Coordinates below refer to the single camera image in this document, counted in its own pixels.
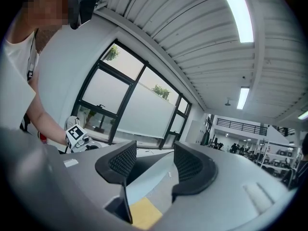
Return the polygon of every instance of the window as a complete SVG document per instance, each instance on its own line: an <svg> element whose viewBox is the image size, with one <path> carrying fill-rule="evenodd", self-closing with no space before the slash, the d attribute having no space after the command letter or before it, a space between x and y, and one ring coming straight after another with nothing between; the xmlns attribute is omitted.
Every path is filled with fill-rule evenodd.
<svg viewBox="0 0 308 231"><path fill-rule="evenodd" d="M170 92L175 92L171 87L169 88ZM146 141L151 141L151 143L153 143L152 138L155 139L155 143L163 139L176 108L166 98L163 94L159 95L154 90L138 83L117 128L116 139L120 140L123 135L119 132L138 135L134 137L136 139L144 136L144 139L149 138Z"/></svg>
<svg viewBox="0 0 308 231"><path fill-rule="evenodd" d="M184 123L184 118L181 117L180 115L176 114L174 121L172 123L172 127L170 129L171 132L175 132L175 133L180 133L183 123Z"/></svg>
<svg viewBox="0 0 308 231"><path fill-rule="evenodd" d="M112 45L104 57L103 62L119 70L133 80L137 78L143 67L143 63L116 44Z"/></svg>
<svg viewBox="0 0 308 231"><path fill-rule="evenodd" d="M93 66L73 115L108 144L136 140L139 148L171 148L181 136L190 105L147 62L115 41Z"/></svg>
<svg viewBox="0 0 308 231"><path fill-rule="evenodd" d="M187 108L188 103L185 101L185 99L181 99L180 105L179 105L179 110L185 114L186 108Z"/></svg>
<svg viewBox="0 0 308 231"><path fill-rule="evenodd" d="M176 140L177 136L173 134L168 134L164 147L172 148L174 141Z"/></svg>
<svg viewBox="0 0 308 231"><path fill-rule="evenodd" d="M79 106L77 117L85 121L85 130L91 137L108 141L114 118L100 114L83 106Z"/></svg>
<svg viewBox="0 0 308 231"><path fill-rule="evenodd" d="M128 84L98 69L82 100L116 114L128 88Z"/></svg>
<svg viewBox="0 0 308 231"><path fill-rule="evenodd" d="M173 105L176 104L179 94L148 67L141 76L139 83L153 90L157 95L161 96L169 103Z"/></svg>

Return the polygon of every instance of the white paper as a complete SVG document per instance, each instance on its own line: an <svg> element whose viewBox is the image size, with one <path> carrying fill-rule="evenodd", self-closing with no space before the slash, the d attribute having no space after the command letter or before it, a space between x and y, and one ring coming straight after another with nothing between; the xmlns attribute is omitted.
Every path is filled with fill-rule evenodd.
<svg viewBox="0 0 308 231"><path fill-rule="evenodd" d="M78 161L76 159L69 159L67 161L64 161L64 164L66 167L71 167L73 165L78 164Z"/></svg>

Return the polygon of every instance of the ceiling light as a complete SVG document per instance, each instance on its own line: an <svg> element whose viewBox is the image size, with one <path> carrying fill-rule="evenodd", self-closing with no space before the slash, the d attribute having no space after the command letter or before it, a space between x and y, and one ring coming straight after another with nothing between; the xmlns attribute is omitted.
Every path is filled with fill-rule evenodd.
<svg viewBox="0 0 308 231"><path fill-rule="evenodd" d="M303 114L301 114L298 119L300 120L305 120L308 117L308 110L306 112L304 112Z"/></svg>
<svg viewBox="0 0 308 231"><path fill-rule="evenodd" d="M254 42L251 18L245 0L227 0L231 8L241 43Z"/></svg>
<svg viewBox="0 0 308 231"><path fill-rule="evenodd" d="M241 88L241 93L240 93L239 102L237 104L237 109L242 110L244 108L244 105L246 103L246 99L248 97L248 93L249 93L249 87L242 87Z"/></svg>

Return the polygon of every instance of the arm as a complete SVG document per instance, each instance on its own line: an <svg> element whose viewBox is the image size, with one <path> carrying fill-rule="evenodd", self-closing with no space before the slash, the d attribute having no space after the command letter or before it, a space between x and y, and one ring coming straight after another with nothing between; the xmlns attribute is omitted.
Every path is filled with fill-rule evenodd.
<svg viewBox="0 0 308 231"><path fill-rule="evenodd" d="M36 129L44 134L48 139L67 145L65 141L65 131L44 110L39 97L38 78L39 72L37 70L29 81L29 85L36 92L36 95L27 110L27 115Z"/></svg>

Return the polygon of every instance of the ceiling beam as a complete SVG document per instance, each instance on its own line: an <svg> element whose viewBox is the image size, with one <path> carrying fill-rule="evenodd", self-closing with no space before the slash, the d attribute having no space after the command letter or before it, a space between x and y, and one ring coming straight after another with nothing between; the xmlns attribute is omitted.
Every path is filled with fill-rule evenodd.
<svg viewBox="0 0 308 231"><path fill-rule="evenodd" d="M262 68L265 57L265 25L264 25L263 12L260 7L259 1L246 0L246 2L248 3L248 6L251 8L249 11L250 11L250 17L252 19L254 38L255 38L254 72L251 80L250 91L247 97L248 101L252 101L255 96L262 75Z"/></svg>
<svg viewBox="0 0 308 231"><path fill-rule="evenodd" d="M307 105L308 105L308 92L306 92L306 94L296 104L294 104L290 109L288 109L282 115L278 116L275 119L275 122L280 123L280 122L286 120L287 118L292 116L295 112L304 108Z"/></svg>
<svg viewBox="0 0 308 231"><path fill-rule="evenodd" d="M202 109L204 111L206 110L205 103L202 101L197 90L194 88L194 86L186 77L181 68L176 64L176 62L171 58L171 56L169 56L168 53L158 43L156 43L148 34L146 34L144 31L142 31L142 29L140 29L138 26L136 26L123 16L107 8L101 8L100 10L95 10L94 13L118 25L119 27L130 33L132 36L134 36L136 39L138 39L146 47L148 47L180 79L180 81L185 85L187 90L193 95L193 97L200 104Z"/></svg>

